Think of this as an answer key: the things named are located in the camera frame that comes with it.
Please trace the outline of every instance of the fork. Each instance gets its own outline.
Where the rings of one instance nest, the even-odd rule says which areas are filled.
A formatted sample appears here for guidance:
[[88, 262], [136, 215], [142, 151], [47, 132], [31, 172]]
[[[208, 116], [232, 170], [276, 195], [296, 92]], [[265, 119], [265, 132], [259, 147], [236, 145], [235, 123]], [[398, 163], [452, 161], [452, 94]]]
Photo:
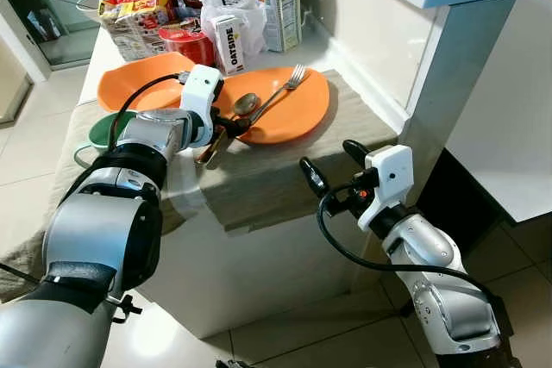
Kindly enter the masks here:
[[295, 68], [293, 69], [292, 75], [287, 80], [285, 84], [280, 86], [276, 92], [274, 92], [270, 98], [268, 98], [268, 101], [263, 103], [253, 114], [249, 116], [249, 120], [251, 121], [251, 125], [255, 124], [257, 120], [260, 118], [261, 115], [265, 112], [265, 110], [268, 108], [268, 106], [271, 104], [271, 102], [276, 99], [276, 97], [280, 94], [283, 90], [295, 90], [301, 82], [303, 82], [304, 75], [307, 71], [306, 66], [303, 65], [295, 65]]

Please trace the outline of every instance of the white plastic bag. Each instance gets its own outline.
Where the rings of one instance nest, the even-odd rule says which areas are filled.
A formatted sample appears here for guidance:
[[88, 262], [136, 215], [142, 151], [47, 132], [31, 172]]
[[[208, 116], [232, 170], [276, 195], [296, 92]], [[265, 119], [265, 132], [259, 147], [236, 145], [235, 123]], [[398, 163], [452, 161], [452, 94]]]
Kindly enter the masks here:
[[242, 21], [241, 46], [246, 57], [255, 56], [267, 49], [262, 32], [267, 23], [267, 14], [255, 0], [201, 0], [201, 30], [213, 45], [216, 45], [215, 30], [210, 20], [217, 16], [234, 15]]

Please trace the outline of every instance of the red container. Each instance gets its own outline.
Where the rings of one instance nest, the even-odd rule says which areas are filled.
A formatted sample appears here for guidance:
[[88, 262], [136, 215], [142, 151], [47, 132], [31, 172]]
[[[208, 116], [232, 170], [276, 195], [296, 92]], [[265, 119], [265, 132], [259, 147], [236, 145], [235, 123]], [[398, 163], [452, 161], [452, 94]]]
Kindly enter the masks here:
[[211, 66], [215, 63], [213, 44], [202, 32], [183, 29], [159, 29], [168, 52], [180, 52], [196, 64]]

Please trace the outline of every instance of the cloth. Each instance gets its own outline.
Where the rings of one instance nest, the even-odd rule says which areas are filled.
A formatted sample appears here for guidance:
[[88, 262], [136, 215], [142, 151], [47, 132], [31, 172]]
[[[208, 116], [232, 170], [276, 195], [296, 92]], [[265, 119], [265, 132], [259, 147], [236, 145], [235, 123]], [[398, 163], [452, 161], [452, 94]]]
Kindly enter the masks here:
[[329, 84], [329, 108], [313, 131], [271, 146], [234, 140], [207, 167], [197, 167], [207, 205], [227, 231], [247, 232], [312, 214], [318, 200], [298, 167], [301, 157], [318, 165], [331, 184], [342, 184], [360, 170], [343, 151], [344, 140], [357, 140], [373, 149], [396, 140], [395, 132], [338, 72], [323, 74]]
[[[337, 72], [328, 71], [324, 75], [329, 82], [329, 109], [306, 136], [272, 146], [233, 140], [226, 151], [221, 148], [207, 167], [195, 166], [192, 159], [203, 148], [177, 154], [161, 192], [163, 234], [180, 227], [205, 204], [227, 231], [252, 231], [311, 214], [317, 207], [317, 199], [298, 168], [301, 157], [308, 156], [335, 185], [349, 181], [352, 172], [360, 170], [343, 151], [343, 140], [357, 140], [374, 149], [396, 140], [396, 134]], [[0, 257], [0, 262], [36, 278], [44, 274], [41, 247], [47, 224], [66, 190], [83, 171], [72, 159], [73, 150], [86, 141], [90, 128], [106, 114], [97, 102], [75, 108], [55, 172], [45, 224], [29, 240]], [[97, 155], [94, 152], [92, 149], [89, 154], [90, 161]], [[18, 297], [32, 287], [0, 271], [0, 301]]]

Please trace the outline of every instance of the wall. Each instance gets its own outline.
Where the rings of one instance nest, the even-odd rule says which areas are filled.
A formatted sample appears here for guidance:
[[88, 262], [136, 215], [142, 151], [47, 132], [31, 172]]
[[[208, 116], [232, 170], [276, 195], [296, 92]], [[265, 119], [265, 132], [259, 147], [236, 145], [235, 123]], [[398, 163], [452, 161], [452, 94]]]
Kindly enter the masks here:
[[552, 0], [517, 0], [447, 149], [516, 221], [552, 210]]
[[0, 79], [2, 79], [2, 88], [0, 88], [0, 120], [7, 112], [13, 108], [13, 102], [18, 97], [18, 92], [24, 84], [27, 72], [9, 50], [8, 45], [0, 38]]
[[8, 45], [33, 82], [42, 82], [50, 76], [50, 64], [41, 50], [30, 42], [25, 27], [8, 0], [0, 0], [0, 38]]
[[375, 86], [406, 106], [435, 9], [404, 0], [302, 0], [366, 71]]

